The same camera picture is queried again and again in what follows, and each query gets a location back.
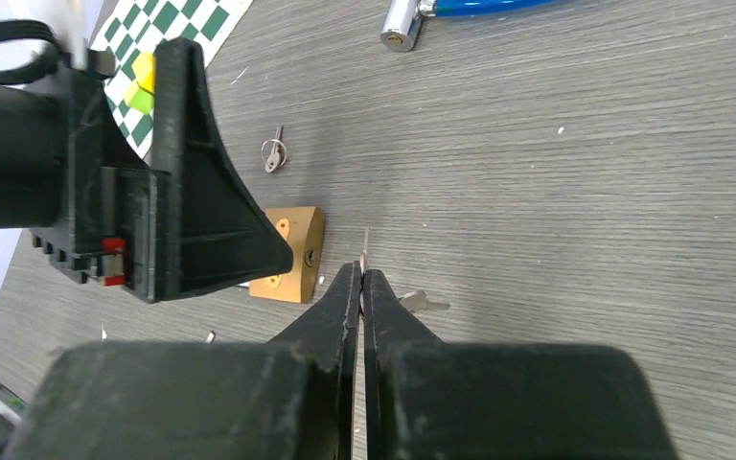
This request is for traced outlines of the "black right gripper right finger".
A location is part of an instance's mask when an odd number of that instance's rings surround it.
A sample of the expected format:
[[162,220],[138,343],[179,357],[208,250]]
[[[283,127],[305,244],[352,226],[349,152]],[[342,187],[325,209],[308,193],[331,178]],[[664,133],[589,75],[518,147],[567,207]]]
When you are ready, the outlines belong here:
[[364,274],[372,459],[674,459],[643,372],[611,346],[448,343]]

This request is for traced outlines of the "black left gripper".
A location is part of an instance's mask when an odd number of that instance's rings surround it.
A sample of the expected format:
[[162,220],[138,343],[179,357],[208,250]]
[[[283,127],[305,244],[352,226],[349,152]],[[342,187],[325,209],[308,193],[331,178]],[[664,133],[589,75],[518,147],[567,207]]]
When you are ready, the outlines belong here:
[[62,172],[54,223],[33,244],[70,280],[155,303],[290,271],[293,253],[221,140],[200,45],[159,44],[150,164],[115,123],[101,77],[62,62],[29,84],[58,105]]

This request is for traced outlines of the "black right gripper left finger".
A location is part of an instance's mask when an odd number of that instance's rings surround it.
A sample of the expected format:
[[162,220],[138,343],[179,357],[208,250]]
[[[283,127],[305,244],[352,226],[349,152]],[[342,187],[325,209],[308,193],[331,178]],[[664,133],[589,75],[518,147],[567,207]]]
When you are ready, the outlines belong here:
[[63,353],[6,459],[348,459],[358,263],[266,343],[110,342]]

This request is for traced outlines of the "brass padlock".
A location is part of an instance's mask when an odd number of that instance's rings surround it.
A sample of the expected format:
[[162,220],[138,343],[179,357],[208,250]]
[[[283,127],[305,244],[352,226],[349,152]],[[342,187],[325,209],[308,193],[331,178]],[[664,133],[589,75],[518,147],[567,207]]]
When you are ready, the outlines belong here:
[[256,279],[245,285],[252,297],[306,304],[318,283],[325,217],[320,207],[267,209],[266,215],[292,249],[291,271]]

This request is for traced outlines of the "silver key bunch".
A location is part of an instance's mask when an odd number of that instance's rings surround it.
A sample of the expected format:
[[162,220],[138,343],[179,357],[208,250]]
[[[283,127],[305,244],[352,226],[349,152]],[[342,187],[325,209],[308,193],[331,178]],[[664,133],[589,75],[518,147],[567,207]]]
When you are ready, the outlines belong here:
[[[364,228],[362,250],[359,255],[360,274],[365,275],[368,268],[368,246],[370,240],[370,227]],[[422,313],[426,311],[448,311],[450,303],[431,301],[424,290],[417,289],[399,295],[397,300],[411,313]]]

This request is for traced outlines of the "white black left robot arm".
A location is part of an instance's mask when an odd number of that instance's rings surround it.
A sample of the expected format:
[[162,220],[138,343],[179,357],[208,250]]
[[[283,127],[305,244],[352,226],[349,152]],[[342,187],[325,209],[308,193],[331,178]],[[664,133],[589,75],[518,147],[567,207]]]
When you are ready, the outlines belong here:
[[42,40],[0,71],[0,228],[27,228],[51,265],[148,303],[283,274],[293,254],[221,141],[198,43],[154,52],[149,160],[118,128],[100,53],[78,70],[49,27],[0,21],[0,42]]

